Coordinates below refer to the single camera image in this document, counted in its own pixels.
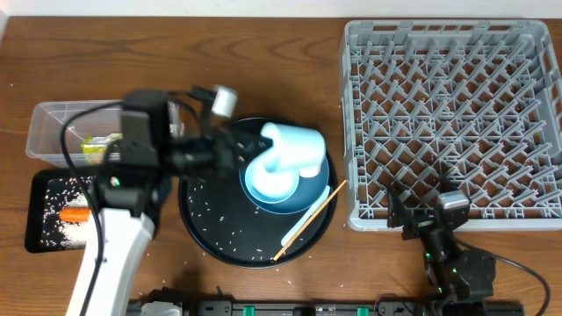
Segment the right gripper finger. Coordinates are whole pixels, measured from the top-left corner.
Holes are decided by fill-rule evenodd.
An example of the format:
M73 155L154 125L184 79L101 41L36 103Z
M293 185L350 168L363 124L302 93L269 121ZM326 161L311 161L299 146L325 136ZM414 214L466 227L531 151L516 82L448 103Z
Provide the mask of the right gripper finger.
M400 201L399 195L393 189L392 186L386 187L387 198L388 198L388 217L387 226L388 227L399 227L404 226L409 219L409 215L406 207Z
M454 184L447 176L439 176L439 191L441 193L448 193L459 190L458 186Z

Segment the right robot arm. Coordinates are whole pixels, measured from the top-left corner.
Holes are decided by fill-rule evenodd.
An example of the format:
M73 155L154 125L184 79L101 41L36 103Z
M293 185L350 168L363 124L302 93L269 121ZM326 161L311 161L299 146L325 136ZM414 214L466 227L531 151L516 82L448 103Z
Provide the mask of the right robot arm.
M482 250L459 246L454 230L469 219L471 200L449 179L440 178L436 204L423 215L409 211L393 185L386 188L389 228L402 229L404 241L419 239L424 269L438 289L414 315L485 315L484 299L494 294L495 260Z

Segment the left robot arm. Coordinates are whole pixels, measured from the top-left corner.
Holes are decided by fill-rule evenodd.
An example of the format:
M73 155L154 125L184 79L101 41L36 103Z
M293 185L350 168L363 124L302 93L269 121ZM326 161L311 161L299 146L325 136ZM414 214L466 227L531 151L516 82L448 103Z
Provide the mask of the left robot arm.
M234 133L214 127L212 116L231 117L238 95L224 86L194 87L201 102L200 134L175 138L169 106L179 92L134 90L116 102L122 137L108 145L89 188L90 231L68 305L69 315L122 315L141 257L154 239L174 176L224 175L243 160Z

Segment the yellow green snack wrapper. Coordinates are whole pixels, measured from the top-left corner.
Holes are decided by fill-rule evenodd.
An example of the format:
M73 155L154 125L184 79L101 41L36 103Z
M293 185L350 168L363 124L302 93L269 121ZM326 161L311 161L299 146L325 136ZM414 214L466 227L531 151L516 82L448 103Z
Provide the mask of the yellow green snack wrapper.
M107 147L115 140L122 138L121 133L111 133L106 136L90 136L83 141L81 148L85 161L89 164L100 163Z

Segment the pink cup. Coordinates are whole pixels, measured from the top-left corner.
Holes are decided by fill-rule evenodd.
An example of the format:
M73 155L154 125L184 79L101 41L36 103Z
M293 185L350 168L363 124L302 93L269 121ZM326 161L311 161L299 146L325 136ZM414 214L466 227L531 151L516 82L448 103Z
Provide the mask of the pink cup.
M299 175L304 178L312 178L319 175L321 172L321 165L306 167L299 169Z

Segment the light blue bowl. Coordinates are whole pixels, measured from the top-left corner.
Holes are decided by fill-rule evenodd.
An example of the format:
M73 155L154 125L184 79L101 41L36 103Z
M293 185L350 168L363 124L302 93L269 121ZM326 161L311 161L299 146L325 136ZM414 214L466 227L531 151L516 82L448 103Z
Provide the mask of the light blue bowl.
M249 197L265 204L278 204L288 199L298 188L297 171L269 172L262 160L252 161L241 175Z

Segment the orange carrot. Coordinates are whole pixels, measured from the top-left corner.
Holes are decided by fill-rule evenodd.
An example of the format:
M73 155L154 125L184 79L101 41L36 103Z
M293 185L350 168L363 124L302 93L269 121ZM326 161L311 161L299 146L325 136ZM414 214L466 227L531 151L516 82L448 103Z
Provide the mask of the orange carrot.
M83 207L64 208L59 212L59 218L62 221L70 223L87 222L90 217L90 209Z

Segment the white rice pile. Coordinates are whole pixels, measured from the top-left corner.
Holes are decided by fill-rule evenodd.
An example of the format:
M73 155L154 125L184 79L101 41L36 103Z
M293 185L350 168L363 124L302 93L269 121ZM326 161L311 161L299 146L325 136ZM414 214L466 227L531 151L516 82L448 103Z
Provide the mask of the white rice pile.
M84 248L90 207L74 177L47 182L41 206L40 249L58 251Z

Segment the light blue cup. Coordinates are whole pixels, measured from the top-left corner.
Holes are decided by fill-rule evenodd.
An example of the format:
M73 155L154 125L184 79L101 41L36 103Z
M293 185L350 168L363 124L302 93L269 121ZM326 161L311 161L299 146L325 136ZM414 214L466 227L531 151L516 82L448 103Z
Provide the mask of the light blue cup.
M326 142L317 130L268 122L261 135L273 144L263 161L269 172L299 172L302 168L322 165L326 157Z

